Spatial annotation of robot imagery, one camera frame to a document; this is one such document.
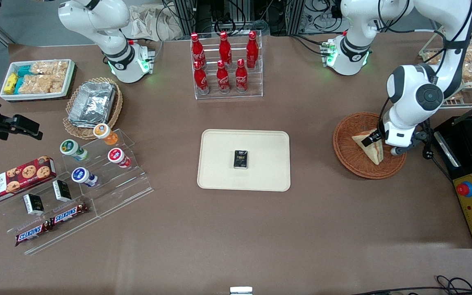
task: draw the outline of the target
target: coca-cola bottle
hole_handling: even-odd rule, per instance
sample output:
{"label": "coca-cola bottle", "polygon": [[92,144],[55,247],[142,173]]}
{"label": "coca-cola bottle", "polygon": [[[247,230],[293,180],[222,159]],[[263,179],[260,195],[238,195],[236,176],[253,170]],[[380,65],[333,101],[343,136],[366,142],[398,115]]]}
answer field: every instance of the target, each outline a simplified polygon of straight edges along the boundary
{"label": "coca-cola bottle", "polygon": [[231,91],[231,86],[229,84],[229,73],[225,69],[225,63],[223,60],[218,60],[218,72],[216,73],[218,77],[218,89],[221,93],[229,93]]}
{"label": "coca-cola bottle", "polygon": [[249,33],[249,42],[247,43],[247,67],[254,69],[258,60],[258,43],[256,42],[256,32]]}
{"label": "coca-cola bottle", "polygon": [[227,69],[232,66],[232,49],[229,41],[227,41],[227,32],[220,33],[220,58],[224,62]]}
{"label": "coca-cola bottle", "polygon": [[210,88],[207,84],[207,75],[202,69],[202,64],[199,61],[194,62],[194,81],[196,86],[198,86],[198,93],[201,95],[206,95],[209,93]]}
{"label": "coca-cola bottle", "polygon": [[238,69],[236,69],[236,90],[244,93],[249,88],[247,81],[247,69],[245,69],[245,61],[243,58],[238,59]]}
{"label": "coca-cola bottle", "polygon": [[198,34],[193,32],[191,34],[191,40],[193,41],[193,46],[191,50],[193,51],[193,59],[194,61],[199,61],[202,69],[205,69],[207,66],[207,62],[205,60],[205,51],[203,49],[202,43],[199,41]]}

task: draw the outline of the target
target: table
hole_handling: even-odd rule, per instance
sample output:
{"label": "table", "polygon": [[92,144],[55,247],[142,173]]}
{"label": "table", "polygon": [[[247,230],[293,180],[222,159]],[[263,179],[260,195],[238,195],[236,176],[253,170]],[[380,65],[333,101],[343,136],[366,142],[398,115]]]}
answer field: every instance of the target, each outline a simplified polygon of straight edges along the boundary
{"label": "table", "polygon": [[[472,242],[453,187],[421,149],[397,175],[372,181],[347,171],[331,141],[344,116],[379,112],[386,78],[415,63],[428,37],[379,34],[352,77],[322,68],[293,39],[266,37],[264,97],[241,102],[196,101],[189,42],[165,43],[154,75],[120,84],[117,123],[136,142],[155,192],[34,256],[13,247],[0,220],[0,294],[227,294],[253,286],[256,295],[346,295],[434,286],[439,274],[472,283]],[[114,78],[95,45],[9,50],[11,61],[73,59],[76,85]],[[0,141],[0,172],[37,155],[60,157],[65,106],[4,103],[3,114],[28,116],[45,135]],[[433,125],[452,115],[440,111]],[[287,132],[290,189],[199,188],[200,137],[210,128]]]}

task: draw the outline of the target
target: wicker basket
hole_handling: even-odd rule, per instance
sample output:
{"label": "wicker basket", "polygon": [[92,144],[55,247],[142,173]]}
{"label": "wicker basket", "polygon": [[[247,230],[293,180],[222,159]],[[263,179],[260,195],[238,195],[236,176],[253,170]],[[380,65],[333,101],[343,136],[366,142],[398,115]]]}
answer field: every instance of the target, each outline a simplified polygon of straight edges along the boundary
{"label": "wicker basket", "polygon": [[376,128],[378,114],[359,112],[347,116],[336,126],[333,147],[336,156],[348,170],[367,179],[385,179],[398,172],[405,163],[407,153],[400,156],[391,154],[392,146],[383,144],[383,161],[376,165],[367,157],[352,136]]}
{"label": "wicker basket", "polygon": [[[96,82],[96,83],[107,82],[107,83],[110,83],[110,84],[114,84],[114,86],[116,86],[116,95],[114,97],[114,105],[112,106],[112,110],[110,111],[111,114],[110,114],[110,118],[109,118],[109,123],[107,123],[109,125],[110,129],[113,129],[113,126],[116,124],[116,121],[118,121],[118,117],[120,116],[120,112],[121,112],[121,106],[123,105],[123,95],[121,94],[120,87],[113,80],[111,80],[109,78],[103,78],[103,77],[93,78],[93,79],[90,79],[87,82]],[[67,114],[69,114],[70,111],[72,110],[74,100],[77,97],[77,94],[79,93],[80,87],[81,86],[79,86],[74,91],[74,93],[70,97],[69,102],[67,103],[67,108],[66,108]],[[77,138],[81,138],[81,139],[84,139],[84,140],[96,139],[96,136],[94,136],[92,128],[76,127],[76,126],[72,125],[69,122],[68,117],[63,119],[63,125],[65,126],[65,130],[67,130],[68,133],[70,133],[71,135],[73,135]]]}

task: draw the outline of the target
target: red switch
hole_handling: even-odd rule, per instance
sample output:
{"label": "red switch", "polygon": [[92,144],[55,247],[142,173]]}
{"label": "red switch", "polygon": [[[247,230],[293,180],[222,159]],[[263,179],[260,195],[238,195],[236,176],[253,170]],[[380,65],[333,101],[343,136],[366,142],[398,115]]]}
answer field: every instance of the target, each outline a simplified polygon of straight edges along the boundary
{"label": "red switch", "polygon": [[456,192],[465,197],[472,197],[472,184],[464,181],[456,186]]}

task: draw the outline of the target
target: acrylic display rack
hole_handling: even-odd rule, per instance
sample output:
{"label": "acrylic display rack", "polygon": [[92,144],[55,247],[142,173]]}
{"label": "acrylic display rack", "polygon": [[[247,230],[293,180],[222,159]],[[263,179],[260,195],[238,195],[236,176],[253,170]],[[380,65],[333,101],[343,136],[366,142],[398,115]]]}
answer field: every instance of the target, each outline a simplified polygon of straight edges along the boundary
{"label": "acrylic display rack", "polygon": [[[218,60],[220,60],[219,46],[220,38],[215,33],[198,33],[200,42],[202,43],[205,51],[206,59],[206,80],[209,84],[210,91],[206,95],[198,93],[198,87],[194,82],[193,87],[194,96],[196,99],[215,99],[215,98],[244,98],[244,97],[262,97],[263,96],[263,40],[262,32],[256,31],[256,41],[258,43],[258,60],[256,61],[256,67],[254,69],[247,69],[249,89],[245,93],[236,91],[236,62],[239,58],[247,60],[247,42],[249,41],[249,32],[239,32],[228,37],[228,41],[232,48],[232,67],[227,69],[229,72],[229,83],[231,84],[231,91],[223,94],[218,90],[218,79],[216,72],[218,71]],[[193,54],[191,52],[191,68],[194,74],[193,66]]]}
{"label": "acrylic display rack", "polygon": [[[93,140],[83,145],[88,151],[86,160],[78,162],[73,157],[63,156],[62,161],[54,161],[58,173],[55,179],[0,203],[0,214],[3,216],[6,231],[9,234],[9,247],[15,244],[16,235],[85,202],[89,208],[88,212],[61,222],[54,227],[54,230],[17,246],[23,248],[27,255],[35,254],[153,191],[147,174],[136,161],[132,151],[133,141],[120,129],[114,132],[119,137],[116,145],[106,145],[103,140]],[[118,164],[108,160],[107,154],[114,147],[122,149],[131,159],[132,163],[129,168],[120,168]],[[80,166],[97,175],[97,186],[87,187],[72,181],[71,172]],[[64,203],[56,199],[52,183],[57,179],[69,185],[71,201]],[[41,196],[45,213],[41,216],[28,215],[23,201],[25,194]]]}

